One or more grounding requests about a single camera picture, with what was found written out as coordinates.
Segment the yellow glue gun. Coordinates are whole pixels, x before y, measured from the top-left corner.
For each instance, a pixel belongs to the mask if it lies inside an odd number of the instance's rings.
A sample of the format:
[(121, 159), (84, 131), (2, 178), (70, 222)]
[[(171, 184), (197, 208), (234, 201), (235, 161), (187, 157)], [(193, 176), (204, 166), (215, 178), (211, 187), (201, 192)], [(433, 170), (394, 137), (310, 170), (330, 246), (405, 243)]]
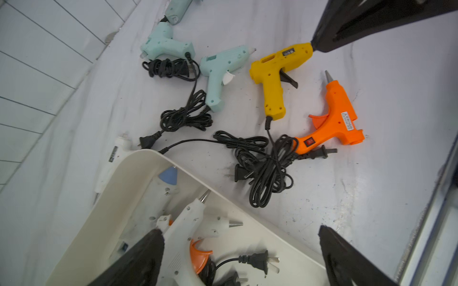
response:
[(295, 44), (275, 52), (251, 64), (249, 74), (256, 84), (261, 84), (264, 93), (264, 110), (272, 120), (284, 118), (286, 107), (283, 102), (283, 82), (298, 87), (298, 82), (287, 75), (312, 57), (310, 43)]

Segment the large mint glue gun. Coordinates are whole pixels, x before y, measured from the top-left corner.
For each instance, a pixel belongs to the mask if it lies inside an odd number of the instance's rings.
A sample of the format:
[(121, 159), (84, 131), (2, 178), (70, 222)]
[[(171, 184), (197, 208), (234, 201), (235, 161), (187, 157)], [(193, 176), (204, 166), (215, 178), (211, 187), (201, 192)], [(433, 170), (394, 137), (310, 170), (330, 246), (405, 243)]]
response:
[(192, 0), (171, 0), (161, 22), (168, 22), (171, 25), (179, 24), (191, 3)]

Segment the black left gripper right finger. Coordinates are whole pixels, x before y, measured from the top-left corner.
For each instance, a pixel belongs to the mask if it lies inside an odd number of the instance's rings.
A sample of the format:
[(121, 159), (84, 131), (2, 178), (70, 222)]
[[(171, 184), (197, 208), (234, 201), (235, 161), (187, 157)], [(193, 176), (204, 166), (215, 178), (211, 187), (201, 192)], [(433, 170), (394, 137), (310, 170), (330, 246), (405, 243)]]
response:
[(331, 227), (322, 225), (318, 236), (330, 285), (395, 286), (397, 284)]

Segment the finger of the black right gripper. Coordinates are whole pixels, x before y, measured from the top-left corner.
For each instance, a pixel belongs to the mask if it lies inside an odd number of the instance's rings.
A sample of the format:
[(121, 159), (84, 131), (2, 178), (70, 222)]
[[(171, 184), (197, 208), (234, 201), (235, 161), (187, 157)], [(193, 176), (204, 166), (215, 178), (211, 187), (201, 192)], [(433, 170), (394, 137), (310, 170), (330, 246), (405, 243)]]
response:
[(311, 45), (314, 51), (330, 52), (374, 33), (457, 9), (453, 0), (328, 1)]

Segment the light teal glue gun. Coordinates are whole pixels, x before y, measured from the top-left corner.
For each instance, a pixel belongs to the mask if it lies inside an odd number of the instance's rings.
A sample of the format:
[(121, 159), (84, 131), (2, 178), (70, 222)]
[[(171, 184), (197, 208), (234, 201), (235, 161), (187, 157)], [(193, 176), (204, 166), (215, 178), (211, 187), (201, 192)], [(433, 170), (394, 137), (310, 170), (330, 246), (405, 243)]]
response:
[(205, 104), (213, 112), (223, 109), (224, 101), (221, 99), (223, 86), (232, 81), (235, 77), (234, 71), (242, 68), (255, 51), (256, 48), (241, 45), (201, 59), (201, 74), (208, 77)]

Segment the large white glue gun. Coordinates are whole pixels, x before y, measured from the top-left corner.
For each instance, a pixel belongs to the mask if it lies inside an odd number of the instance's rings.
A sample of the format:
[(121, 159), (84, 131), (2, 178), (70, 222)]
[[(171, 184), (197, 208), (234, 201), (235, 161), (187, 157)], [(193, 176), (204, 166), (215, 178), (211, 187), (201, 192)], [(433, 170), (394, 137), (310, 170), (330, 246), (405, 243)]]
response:
[(158, 219), (165, 215), (173, 196), (180, 192), (177, 187), (177, 179), (178, 170), (175, 166), (169, 167), (151, 179), (127, 221), (126, 227), (109, 257), (109, 263), (115, 263), (156, 227)]

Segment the cream plastic storage tray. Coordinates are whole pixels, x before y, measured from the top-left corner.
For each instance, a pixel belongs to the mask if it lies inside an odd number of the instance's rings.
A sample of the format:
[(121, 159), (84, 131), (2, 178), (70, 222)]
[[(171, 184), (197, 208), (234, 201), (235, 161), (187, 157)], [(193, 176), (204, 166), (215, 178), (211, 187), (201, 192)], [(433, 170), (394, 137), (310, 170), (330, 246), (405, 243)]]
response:
[(156, 151), (114, 148), (97, 192), (49, 286), (199, 286), (207, 261), (263, 252), (266, 271), (232, 262), (217, 278), (237, 272), (249, 286), (329, 283), (318, 254)]

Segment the white glue gun orange trigger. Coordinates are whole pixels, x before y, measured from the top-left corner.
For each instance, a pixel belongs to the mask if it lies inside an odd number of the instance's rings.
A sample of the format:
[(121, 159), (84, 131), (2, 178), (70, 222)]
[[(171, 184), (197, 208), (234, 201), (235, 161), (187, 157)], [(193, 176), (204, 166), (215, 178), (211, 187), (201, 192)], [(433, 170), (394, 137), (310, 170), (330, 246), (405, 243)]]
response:
[(101, 165), (101, 171), (94, 189), (95, 201), (106, 188), (120, 163), (136, 150), (137, 148), (132, 146), (132, 139), (126, 133), (116, 138), (109, 158)]

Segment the white mini glue gun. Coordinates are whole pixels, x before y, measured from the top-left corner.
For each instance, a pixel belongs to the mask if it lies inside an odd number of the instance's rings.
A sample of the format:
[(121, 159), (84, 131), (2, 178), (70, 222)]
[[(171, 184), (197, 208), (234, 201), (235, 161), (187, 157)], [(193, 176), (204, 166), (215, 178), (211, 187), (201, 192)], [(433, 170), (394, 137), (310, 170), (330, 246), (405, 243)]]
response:
[(205, 238), (219, 237), (227, 229), (243, 225), (243, 222), (218, 216), (215, 219), (206, 219), (205, 201), (211, 193), (211, 190), (207, 190), (188, 204), (163, 233), (165, 249), (156, 283), (158, 286), (204, 285), (194, 270), (190, 253), (192, 239), (201, 223), (205, 224), (202, 231)]

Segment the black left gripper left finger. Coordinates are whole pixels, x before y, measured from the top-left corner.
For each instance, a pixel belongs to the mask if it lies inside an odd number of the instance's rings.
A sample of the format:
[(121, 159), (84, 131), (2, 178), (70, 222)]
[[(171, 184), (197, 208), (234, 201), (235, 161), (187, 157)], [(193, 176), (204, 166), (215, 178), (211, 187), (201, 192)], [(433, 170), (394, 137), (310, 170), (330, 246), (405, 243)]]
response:
[(151, 230), (131, 250), (99, 275), (91, 286), (155, 286), (161, 268), (165, 240)]

